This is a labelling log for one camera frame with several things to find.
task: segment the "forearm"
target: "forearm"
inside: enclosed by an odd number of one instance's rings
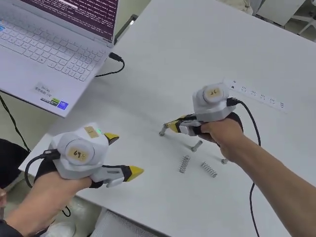
[[[6,222],[23,236],[34,234],[46,228],[79,190],[90,185],[89,178],[64,180],[57,172],[46,174],[36,181],[28,196],[9,214]]]
[[[313,185],[246,137],[229,152],[259,187],[292,236],[316,236]]]

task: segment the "white table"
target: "white table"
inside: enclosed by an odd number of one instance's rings
[[[107,164],[131,164],[145,172],[115,188],[83,190],[79,197],[173,237],[253,237],[252,182],[243,171],[222,165],[213,144],[192,153],[187,145],[198,138],[158,133],[164,122],[193,111],[194,91],[235,79],[286,102],[288,114],[232,93],[253,112],[262,146],[316,185],[315,52],[313,42],[217,1],[153,0],[115,48],[125,70],[93,81],[20,168],[47,149],[52,136],[96,121],[103,131],[120,134]],[[108,60],[104,71],[119,67]],[[236,112],[245,134],[256,140],[245,110]],[[184,155],[191,161],[182,174],[177,169]],[[215,179],[201,169],[202,161],[218,172]],[[253,205],[261,236],[289,236],[257,188]]]

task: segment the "power strip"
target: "power strip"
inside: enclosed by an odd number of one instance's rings
[[[252,99],[259,101],[263,104],[266,104],[266,105],[268,105],[274,109],[277,109],[283,113],[286,113],[286,114],[288,113],[288,110],[285,107],[284,102],[280,102],[277,99],[275,99],[274,97],[268,96],[268,95],[266,95],[262,92],[259,92],[255,89],[243,86],[235,80],[224,79],[223,82],[226,86],[228,86],[228,88],[230,90],[241,93],[244,96],[252,98]]]

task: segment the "white shoe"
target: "white shoe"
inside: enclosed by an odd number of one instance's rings
[[[51,225],[41,237],[73,237],[76,225],[72,222],[59,222]]]

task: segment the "floor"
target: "floor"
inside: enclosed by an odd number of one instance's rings
[[[130,18],[132,14],[139,15],[149,2],[150,0],[121,0],[118,15],[118,29],[122,27],[122,25]],[[305,25],[306,23],[290,20],[285,25],[285,29],[296,34]],[[302,37],[305,37],[309,40],[314,40],[316,39],[316,30],[313,27],[310,27],[302,34]],[[40,140],[40,138],[45,134],[48,128],[54,123],[54,121],[57,119],[57,116],[54,116],[34,106],[28,105],[13,97],[3,94],[1,95],[11,110],[11,113],[15,117],[18,127],[27,144],[32,149]],[[14,130],[9,116],[2,106],[0,106],[0,134],[1,138],[23,146],[20,138]],[[28,190],[29,189],[25,182],[22,181],[9,192],[8,206],[5,209],[6,214],[10,210],[16,208],[19,203],[21,203],[28,193]],[[75,197],[70,203],[70,208],[72,210],[72,216],[70,218],[66,218],[60,214],[57,217],[57,221],[74,221],[77,226],[75,236],[87,236],[93,231],[95,222],[100,212],[100,207],[93,205],[81,198]]]

